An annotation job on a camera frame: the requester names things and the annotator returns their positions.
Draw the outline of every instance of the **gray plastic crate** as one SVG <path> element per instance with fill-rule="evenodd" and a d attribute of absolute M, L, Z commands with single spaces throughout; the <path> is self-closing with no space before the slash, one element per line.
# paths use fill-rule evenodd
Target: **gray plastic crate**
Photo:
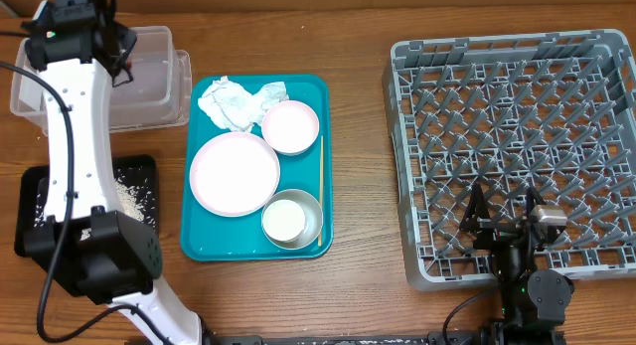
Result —
<path fill-rule="evenodd" d="M 408 282 L 495 281 L 458 230 L 474 182 L 502 221 L 519 220 L 530 185 L 565 210 L 539 267 L 636 275 L 635 70 L 615 30 L 396 43 L 383 85 Z"/>

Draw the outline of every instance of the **teal tray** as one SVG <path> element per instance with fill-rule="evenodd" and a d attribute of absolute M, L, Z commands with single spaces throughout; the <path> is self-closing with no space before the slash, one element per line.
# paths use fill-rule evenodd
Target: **teal tray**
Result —
<path fill-rule="evenodd" d="M 320 195 L 320 137 L 324 138 L 324 193 L 322 246 L 318 241 L 302 250 L 287 251 L 273 245 L 260 224 L 262 209 L 239 218 L 225 218 L 206 211 L 195 200 L 190 189 L 190 165 L 197 151 L 210 139 L 228 132 L 217 128 L 210 118 L 199 109 L 197 100 L 203 92 L 220 77 L 200 81 L 192 92 L 186 174 L 181 214 L 181 248 L 186 256 L 199 261 L 220 260 L 270 260 L 312 259 L 322 256 L 334 239 L 333 188 L 331 173 L 331 125 L 329 122 L 329 90 L 316 76 L 235 76 L 230 80 L 239 83 L 247 91 L 255 93 L 272 82 L 285 82 L 292 100 L 311 106 L 320 119 L 320 134 L 316 142 L 298 156 L 278 154 L 280 182 L 278 191 L 300 189 L 312 194 L 316 200 Z M 253 134 L 262 136 L 260 127 Z"/>

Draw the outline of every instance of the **wooden stick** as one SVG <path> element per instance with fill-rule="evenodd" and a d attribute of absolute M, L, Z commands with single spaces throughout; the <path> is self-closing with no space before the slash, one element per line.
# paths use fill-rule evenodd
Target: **wooden stick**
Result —
<path fill-rule="evenodd" d="M 323 217 L 325 214 L 325 211 L 322 207 L 322 194 L 323 194 L 323 189 L 325 188 L 324 185 L 324 157 L 325 157 L 325 145 L 323 144 L 323 136 L 320 136 L 320 210 L 323 213 Z M 322 247 L 322 229 L 320 230 L 320 235 L 318 235 L 318 247 Z"/>

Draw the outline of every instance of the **pink bowl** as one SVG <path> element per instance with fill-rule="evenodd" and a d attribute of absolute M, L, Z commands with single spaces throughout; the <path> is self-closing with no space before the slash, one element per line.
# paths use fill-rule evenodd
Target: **pink bowl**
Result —
<path fill-rule="evenodd" d="M 190 167 L 190 188 L 206 210 L 240 217 L 260 209 L 276 191 L 280 164 L 260 137 L 228 132 L 208 141 Z"/>
<path fill-rule="evenodd" d="M 304 102 L 283 101 L 273 106 L 262 120 L 262 137 L 283 155 L 298 155 L 318 137 L 320 121 Z"/>

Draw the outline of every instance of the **crumpled napkin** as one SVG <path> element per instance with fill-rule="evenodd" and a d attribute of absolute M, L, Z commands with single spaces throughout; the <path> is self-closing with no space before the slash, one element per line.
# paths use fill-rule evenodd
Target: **crumpled napkin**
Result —
<path fill-rule="evenodd" d="M 252 95 L 228 77 L 214 81 L 199 98 L 199 108 L 221 129 L 250 132 L 260 125 L 265 113 L 281 101 L 289 100 L 285 83 L 264 85 Z"/>

